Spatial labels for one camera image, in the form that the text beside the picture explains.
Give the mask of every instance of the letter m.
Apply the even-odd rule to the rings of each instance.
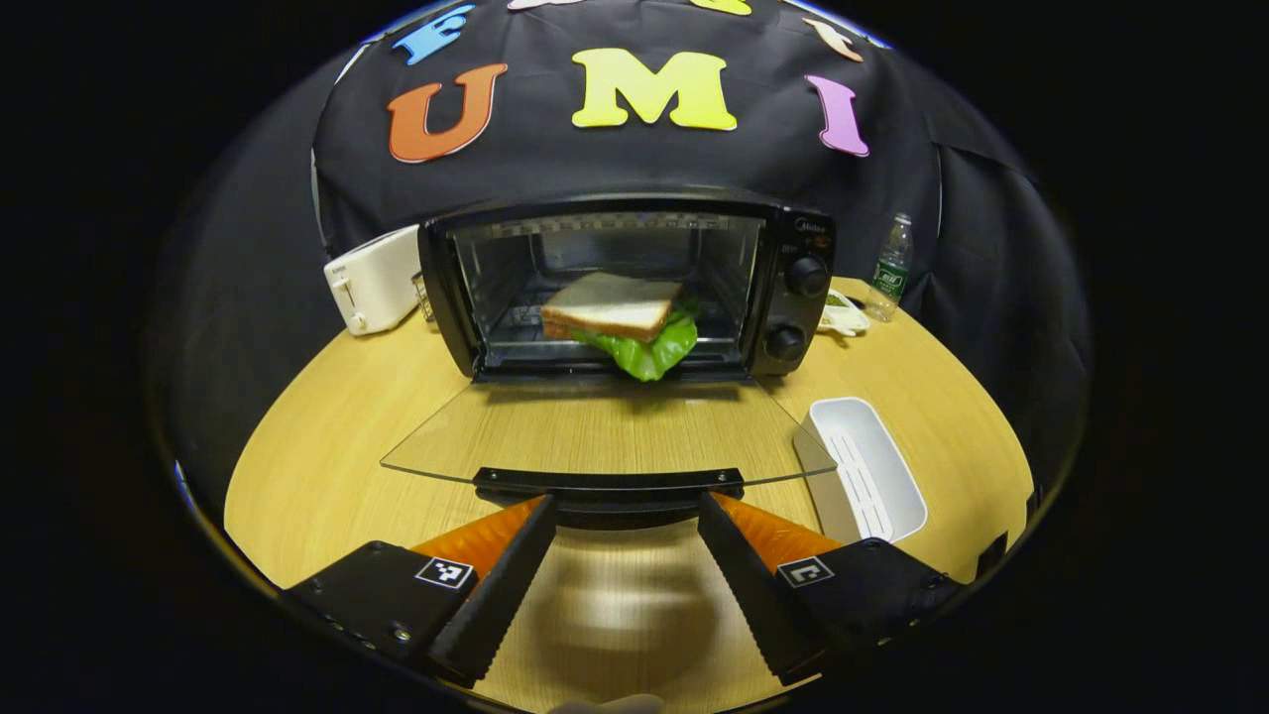
[[[634,113],[646,123],[661,117],[670,98],[679,105],[670,120],[680,127],[731,131],[736,117],[727,113],[722,98],[721,72],[727,66],[721,57],[699,52],[679,52],[652,72],[634,55],[621,48],[584,49],[572,61],[586,67],[586,96],[574,113],[579,127],[613,127],[626,123],[629,113],[617,105],[617,93],[626,96]]]

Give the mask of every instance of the white plastic tray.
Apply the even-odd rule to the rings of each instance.
[[[803,426],[838,463],[836,478],[807,478],[824,535],[841,543],[897,543],[925,526],[925,498],[872,405],[854,397],[822,399],[811,406]]]
[[[872,326],[868,317],[859,307],[855,307],[855,303],[849,297],[831,287],[829,288],[829,294],[840,299],[845,306],[825,303],[816,331],[834,330],[846,336],[855,336]]]

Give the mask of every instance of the table surface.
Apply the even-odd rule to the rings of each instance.
[[[868,289],[832,284],[858,298]],[[929,509],[925,526],[896,545],[930,567],[968,582],[992,540],[1008,531],[1011,547],[1022,534],[1032,478],[1018,439],[956,356],[902,311],[857,337],[817,334],[797,372],[760,383],[799,422],[820,399],[876,408]],[[226,531],[287,588],[365,542],[410,548],[494,512],[470,484],[379,465],[470,384],[418,311],[385,334],[340,332],[253,434],[230,483]],[[745,498],[816,528],[802,481]],[[560,529],[475,691],[530,711],[641,691],[670,711],[702,711],[786,689],[690,520]]]

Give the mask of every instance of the bottle label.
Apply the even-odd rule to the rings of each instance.
[[[873,274],[873,287],[886,294],[886,297],[898,302],[906,284],[907,270],[898,265],[877,263],[877,271]]]

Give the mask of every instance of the plastic bottle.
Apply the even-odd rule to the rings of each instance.
[[[872,289],[868,290],[868,306],[864,312],[888,322],[898,306],[898,298],[907,287],[907,268],[912,261],[912,218],[906,213],[895,216],[890,236],[881,246],[877,269],[873,271]]]

